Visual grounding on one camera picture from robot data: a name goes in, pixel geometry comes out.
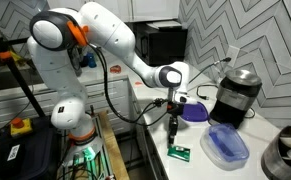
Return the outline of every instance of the white countertop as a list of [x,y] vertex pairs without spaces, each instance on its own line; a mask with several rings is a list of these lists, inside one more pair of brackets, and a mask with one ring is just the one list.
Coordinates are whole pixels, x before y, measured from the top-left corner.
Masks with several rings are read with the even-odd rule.
[[[141,78],[137,76],[132,70],[124,65],[119,60],[113,60],[108,63],[108,68],[113,65],[120,65],[122,73],[109,73],[109,80],[120,80],[129,78],[131,86],[135,92],[138,103],[141,108],[144,108],[150,101],[155,98],[166,98],[167,89],[163,88],[147,88],[144,84],[135,84],[142,82]],[[84,68],[79,81],[83,84],[95,84],[103,82],[103,71],[98,64],[97,68]],[[196,75],[198,71],[194,68],[191,73]],[[189,85],[189,94],[196,97],[202,102],[207,110],[210,112],[216,101],[215,87],[204,87],[200,92],[209,96],[209,100],[202,100],[196,96],[196,86],[205,84],[210,80],[204,76],[199,76],[192,84]],[[35,85],[35,94],[47,89],[45,84]],[[14,88],[0,91],[1,97],[24,96],[21,88]],[[164,111],[165,107],[151,111],[144,115],[146,123],[151,123],[159,117]],[[239,129],[239,134],[246,143],[250,157],[242,169],[234,171],[224,171],[216,167],[205,155],[201,146],[200,138],[204,130],[209,126],[208,122],[203,123],[189,123],[182,120],[179,121],[179,130],[175,139],[176,145],[188,147],[191,149],[190,162],[181,161],[167,156],[167,130],[168,130],[169,115],[149,128],[150,135],[155,143],[160,159],[163,163],[165,171],[170,180],[179,179],[229,179],[229,180],[262,180],[267,179],[261,169],[260,159],[263,151],[269,142],[276,136],[279,129],[270,124],[267,120],[256,114],[253,119],[245,120]]]

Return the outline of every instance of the microwave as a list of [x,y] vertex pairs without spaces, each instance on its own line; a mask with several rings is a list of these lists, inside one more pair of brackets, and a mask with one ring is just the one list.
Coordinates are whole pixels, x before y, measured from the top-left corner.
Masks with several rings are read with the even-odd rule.
[[133,25],[135,52],[149,66],[184,61],[187,29],[156,29],[146,23]]

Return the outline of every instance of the black coffee grinder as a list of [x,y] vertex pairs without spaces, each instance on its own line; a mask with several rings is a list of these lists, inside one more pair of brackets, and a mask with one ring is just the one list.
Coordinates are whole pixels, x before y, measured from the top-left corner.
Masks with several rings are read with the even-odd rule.
[[261,79],[247,70],[227,71],[220,83],[209,123],[231,123],[237,129],[261,86]]

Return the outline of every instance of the chevron tile wall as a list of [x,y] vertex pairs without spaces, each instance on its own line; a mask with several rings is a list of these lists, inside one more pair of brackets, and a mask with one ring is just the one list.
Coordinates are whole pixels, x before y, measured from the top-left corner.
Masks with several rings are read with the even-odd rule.
[[[202,69],[239,48],[234,66],[256,73],[263,87],[253,107],[277,127],[291,125],[291,0],[181,0],[189,29],[186,61]],[[223,73],[205,73],[216,80]]]
[[[47,0],[0,0],[0,32],[8,40],[29,37],[31,18],[46,9],[49,9]],[[22,56],[29,55],[26,44],[13,48]]]

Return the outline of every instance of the purple lid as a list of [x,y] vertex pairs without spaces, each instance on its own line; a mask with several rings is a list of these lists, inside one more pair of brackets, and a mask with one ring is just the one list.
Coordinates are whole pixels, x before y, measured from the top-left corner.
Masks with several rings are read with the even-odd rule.
[[205,106],[200,102],[197,102],[197,104],[185,104],[181,117],[190,122],[203,122],[209,119]]

